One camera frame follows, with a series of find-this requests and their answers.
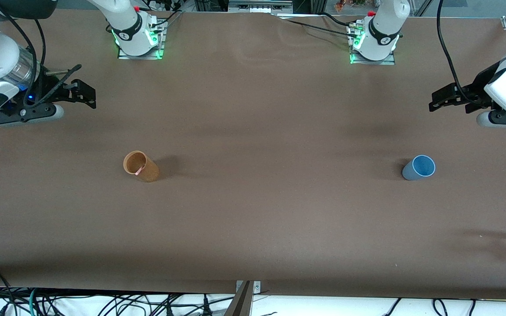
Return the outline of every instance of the black cable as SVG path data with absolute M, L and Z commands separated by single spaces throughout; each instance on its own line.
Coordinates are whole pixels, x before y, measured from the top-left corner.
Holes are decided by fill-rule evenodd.
M 70 78 L 70 76 L 74 72 L 78 71 L 80 68 L 81 64 L 76 64 L 76 66 L 68 70 L 68 72 L 62 77 L 62 79 L 60 79 L 58 82 L 56 82 L 56 84 L 54 84 L 54 86 L 52 87 L 52 89 L 50 89 L 50 91 L 48 91 L 48 93 L 46 93 L 42 98 L 40 98 L 40 100 L 38 100 L 37 102 L 28 107 L 34 108 L 35 106 L 38 106 L 39 104 L 46 102 L 46 100 L 48 100 L 52 96 L 52 94 L 54 94 L 54 92 L 56 92 L 56 90 L 58 90 L 66 82 L 66 80 L 68 80 L 68 78 Z
M 332 16 L 331 14 L 327 13 L 327 12 L 321 12 L 321 13 L 318 13 L 318 15 L 324 15 L 324 16 L 327 16 L 328 18 L 330 18 L 331 20 L 333 20 L 333 22 L 339 24 L 339 25 L 342 25 L 342 26 L 349 26 L 349 24 L 353 23 L 353 22 L 356 22 L 357 20 L 354 20 L 352 22 L 341 22 L 339 20 L 337 20 L 335 18 L 335 16 Z
M 165 300 L 163 300 L 163 304 L 156 307 L 155 310 L 153 310 L 153 313 L 151 316 L 161 315 L 161 313 L 163 313 L 163 310 L 165 310 L 167 306 L 169 306 L 170 304 L 173 304 L 173 302 L 175 302 L 175 300 L 177 300 L 177 298 L 180 298 L 181 296 L 182 295 L 177 294 L 177 295 L 173 295 L 173 298 L 171 298 L 171 294 L 168 294 L 167 298 Z
M 15 316 L 18 316 L 18 311 L 17 311 L 17 303 L 14 301 L 14 296 L 13 296 L 13 293 L 11 292 L 11 289 L 10 289 L 10 285 L 9 285 L 9 282 L 7 281 L 6 278 L 4 278 L 4 276 L 1 274 L 0 272 L 0 279 L 1 279 L 1 282 L 4 283 L 8 293 L 9 293 L 9 299 L 11 300 L 11 304 L 13 304 L 13 307 L 14 307 L 14 314 Z
M 151 302 L 149 302 L 149 298 L 147 298 L 147 295 L 144 295 L 144 298 L 146 299 L 146 301 L 148 302 L 148 306 L 149 306 L 149 314 L 151 315 L 151 312 L 152 312 L 152 309 L 151 309 Z
M 204 294 L 204 308 L 202 312 L 202 316 L 212 316 L 212 310 L 210 309 L 210 304 L 208 303 L 208 297 Z
M 126 307 L 125 307 L 123 310 L 121 310 L 121 311 L 120 311 L 117 315 L 122 314 L 122 313 L 123 313 L 123 312 L 124 312 L 124 311 L 125 311 L 125 310 L 129 307 L 129 306 L 130 306 L 130 307 L 137 307 L 137 308 L 142 309 L 142 310 L 144 311 L 144 316 L 146 316 L 146 309 L 145 309 L 145 308 L 143 308 L 142 306 L 131 305 L 131 303 L 129 303 L 129 304 L 121 305 L 121 306 L 119 306 L 119 307 L 121 307 L 121 308 L 122 308 L 123 306 L 126 306 Z
M 119 298 L 120 296 L 114 296 L 114 298 L 112 300 L 110 300 L 108 302 L 108 304 L 106 304 L 101 310 L 100 312 L 97 314 L 97 316 L 100 316 L 102 312 L 105 311 L 105 308 L 107 308 L 112 302 L 116 301 L 117 298 Z
M 54 306 L 54 304 L 52 304 L 52 301 L 50 300 L 50 296 L 46 296 L 46 300 L 48 301 L 48 304 L 50 304 L 50 308 L 52 310 L 54 310 L 54 314 L 56 316 L 58 315 L 61 315 L 62 313 L 60 312 L 60 310 L 58 310 L 58 308 L 56 308 L 56 306 Z
M 3 10 L 0 6 L 0 12 L 2 12 L 2 14 L 8 18 L 9 22 L 11 22 L 11 24 L 14 26 L 14 28 L 16 28 L 18 30 L 18 32 L 22 35 L 22 37 L 25 39 L 26 41 L 26 44 L 29 46 L 30 48 L 30 54 L 32 56 L 32 70 L 31 70 L 31 76 L 30 76 L 30 82 L 29 82 L 29 86 L 26 88 L 26 93 L 25 95 L 23 96 L 22 98 L 22 104 L 23 106 L 26 106 L 26 99 L 27 99 L 27 96 L 30 94 L 30 90 L 32 89 L 32 87 L 34 86 L 34 78 L 36 77 L 36 51 L 34 50 L 34 45 L 32 44 L 32 42 L 30 42 L 30 38 L 26 35 L 26 33 L 22 30 L 22 28 L 17 24 L 17 22 L 14 21 L 14 19 L 12 18 L 12 16 L 10 16 L 5 10 Z
M 107 316 L 107 315 L 109 314 L 109 312 L 112 312 L 112 310 L 113 310 L 113 309 L 116 309 L 116 308 L 117 308 L 120 304 L 122 304 L 122 302 L 124 302 L 124 301 L 125 301 L 125 299 L 124 299 L 124 298 L 122 298 L 122 299 L 120 300 L 120 302 L 116 302 L 116 300 L 117 300 L 117 298 L 114 298 L 114 299 L 111 301 L 111 302 L 115 302 L 115 304 L 114 304 L 114 305 L 113 305 L 113 306 L 112 306 L 112 307 L 111 307 L 111 308 L 110 308 L 107 312 L 105 312 L 105 314 L 104 314 L 103 316 Z
M 40 315 L 48 315 L 48 312 L 46 312 L 46 304 L 44 304 L 44 298 L 42 298 L 41 303 L 42 303 L 42 310 L 40 310 L 39 302 L 36 301 L 36 309 L 38 310 L 38 314 L 40 314 Z
M 442 309 L 444 310 L 444 315 L 442 315 L 438 309 L 436 308 L 436 302 L 440 302 L 440 305 L 442 305 Z M 432 308 L 434 309 L 434 312 L 436 312 L 436 314 L 438 316 L 448 316 L 448 312 L 446 311 L 446 306 L 444 305 L 444 302 L 440 299 L 440 298 L 435 298 L 434 300 L 432 300 Z
M 216 304 L 218 302 L 223 302 L 223 301 L 231 300 L 232 298 L 233 298 L 233 296 L 231 296 L 231 298 L 221 298 L 219 300 L 215 300 L 215 301 L 210 302 L 209 305 Z M 194 310 L 191 310 L 187 314 L 184 314 L 184 316 L 190 316 L 193 312 L 196 312 L 197 310 L 202 309 L 203 307 L 204 307 L 204 305 L 203 306 L 199 306 L 199 307 L 195 308 Z
M 139 302 L 139 299 L 142 298 L 143 296 L 144 295 L 140 295 L 135 300 L 132 300 L 128 304 L 124 304 L 123 306 L 126 306 L 126 307 L 123 310 L 121 310 L 120 314 L 122 314 L 122 312 L 124 312 L 124 310 L 126 310 L 126 308 L 128 308 L 129 306 L 133 306 L 132 304 L 134 304 L 135 302 Z
M 395 307 L 399 304 L 399 301 L 401 301 L 401 298 L 398 298 L 394 304 L 392 305 L 392 307 L 390 308 L 390 311 L 387 312 L 384 316 L 391 316 L 391 314 L 394 312 L 395 310 Z
M 7 311 L 7 307 L 9 306 L 9 303 L 5 304 L 0 310 L 0 316 L 5 316 L 5 312 Z
M 149 6 L 149 0 L 148 0 L 148 1 L 146 1 L 146 0 L 142 0 L 142 2 L 143 2 L 144 4 L 146 4 L 146 6 L 148 7 L 148 9 L 149 9 L 149 10 L 153 11 L 153 9 L 151 8 L 151 6 Z
M 170 18 L 172 18 L 177 12 L 182 12 L 181 10 L 174 10 L 173 13 L 171 15 L 169 15 L 165 20 L 163 20 L 162 22 L 159 22 L 159 23 L 156 23 L 156 24 L 152 24 L 151 27 L 154 28 L 156 26 L 159 26 L 165 22 L 167 22 Z
M 331 32 L 331 33 L 335 33 L 335 34 L 341 34 L 341 35 L 350 36 L 350 37 L 357 37 L 355 34 L 348 34 L 348 33 L 345 33 L 345 32 L 338 32 L 338 31 L 334 31 L 334 30 L 320 28 L 319 26 L 305 24 L 305 23 L 302 23 L 302 22 L 296 22 L 296 21 L 292 21 L 292 20 L 289 20 L 289 19 L 287 19 L 287 21 L 290 22 L 290 23 L 300 24 L 300 25 L 303 25 L 303 26 L 308 26 L 310 28 L 315 28 L 315 29 L 318 29 L 318 30 L 326 31 L 326 32 Z
M 448 61 L 448 67 L 450 67 L 450 72 L 452 72 L 452 77 L 454 77 L 454 82 L 456 84 L 456 88 L 458 88 L 458 92 L 462 95 L 462 98 L 466 99 L 466 101 L 473 103 L 473 104 L 481 104 L 481 102 L 476 102 L 470 100 L 468 96 L 464 93 L 464 90 L 462 90 L 462 86 L 460 85 L 460 81 L 458 80 L 458 76 L 456 74 L 456 70 L 454 68 L 454 64 L 452 63 L 452 58 L 450 57 L 450 53 L 448 52 L 448 49 L 446 49 L 446 44 L 444 44 L 444 39 L 442 38 L 442 32 L 440 30 L 440 13 L 442 11 L 442 3 L 444 0 L 439 0 L 438 2 L 438 10 L 436 12 L 436 32 L 438 35 L 438 40 L 440 41 L 440 46 L 442 46 L 442 51 L 444 52 L 444 55 L 446 56 L 446 60 Z
M 476 299 L 472 298 L 472 307 L 470 307 L 470 311 L 468 312 L 468 316 L 472 316 L 474 308 L 476 308 Z
M 43 65 L 46 60 L 46 38 L 44 37 L 44 31 L 42 30 L 42 26 L 40 26 L 40 22 L 38 22 L 38 20 L 34 20 L 34 22 L 36 22 L 36 27 L 40 33 L 40 40 L 42 41 L 42 56 L 40 57 L 40 64 Z

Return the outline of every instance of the metal mounting plate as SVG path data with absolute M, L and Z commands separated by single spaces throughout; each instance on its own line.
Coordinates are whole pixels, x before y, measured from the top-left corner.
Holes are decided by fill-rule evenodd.
M 235 292 L 239 291 L 239 287 L 243 281 L 237 281 L 235 283 Z M 253 281 L 253 294 L 259 294 L 261 292 L 261 281 Z
M 164 18 L 157 19 L 158 22 L 165 21 Z M 157 45 L 154 46 L 149 52 L 146 54 L 143 54 L 141 56 L 130 56 L 126 54 L 123 50 L 120 48 L 118 49 L 118 59 L 131 59 L 131 60 L 158 60 L 163 59 L 163 51 L 165 50 L 165 40 L 167 36 L 167 24 L 169 22 L 164 22 L 163 24 L 160 24 L 159 26 L 156 26 L 154 28 L 155 31 L 157 31 L 157 34 L 150 34 L 151 39 L 157 40 Z

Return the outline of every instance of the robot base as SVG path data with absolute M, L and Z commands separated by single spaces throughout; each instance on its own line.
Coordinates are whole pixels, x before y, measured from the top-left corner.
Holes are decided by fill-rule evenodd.
M 350 47 L 351 50 L 351 64 L 365 64 L 365 65 L 395 65 L 394 53 L 390 53 L 388 57 L 383 60 L 368 60 L 364 58 L 357 50 Z
M 354 34 L 357 37 L 349 37 L 349 50 L 350 50 L 350 61 L 351 64 L 365 64 L 365 65 L 395 65 L 394 52 L 384 58 L 383 60 L 369 60 L 364 58 L 362 54 L 354 48 L 356 44 L 359 44 L 360 40 L 363 39 L 365 30 L 365 21 L 357 20 L 355 23 L 351 23 L 347 26 L 347 34 Z
M 158 18 L 157 22 L 163 22 L 165 21 L 164 18 Z M 163 22 L 163 24 L 160 24 L 156 26 L 152 32 L 156 32 L 156 34 L 149 34 L 149 40 L 156 42 L 157 45 L 151 48 L 149 52 L 140 55 L 140 56 L 130 56 L 126 54 L 123 50 L 118 49 L 118 59 L 134 59 L 134 60 L 158 60 L 163 59 L 163 51 L 165 50 L 165 38 L 167 36 L 167 24 L 169 22 Z

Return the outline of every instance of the green cable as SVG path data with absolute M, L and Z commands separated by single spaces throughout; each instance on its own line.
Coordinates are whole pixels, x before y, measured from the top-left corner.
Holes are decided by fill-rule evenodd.
M 34 315 L 34 306 L 33 306 L 33 301 L 34 301 L 34 292 L 36 291 L 36 288 L 33 289 L 32 292 L 30 292 L 30 297 L 29 297 L 29 309 L 30 309 L 30 316 L 35 316 Z

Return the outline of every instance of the blue cup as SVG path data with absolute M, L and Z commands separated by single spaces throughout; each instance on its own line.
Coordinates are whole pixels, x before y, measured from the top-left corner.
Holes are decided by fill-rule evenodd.
M 420 154 L 403 168 L 401 174 L 406 180 L 419 180 L 432 176 L 435 170 L 434 161 L 429 156 Z

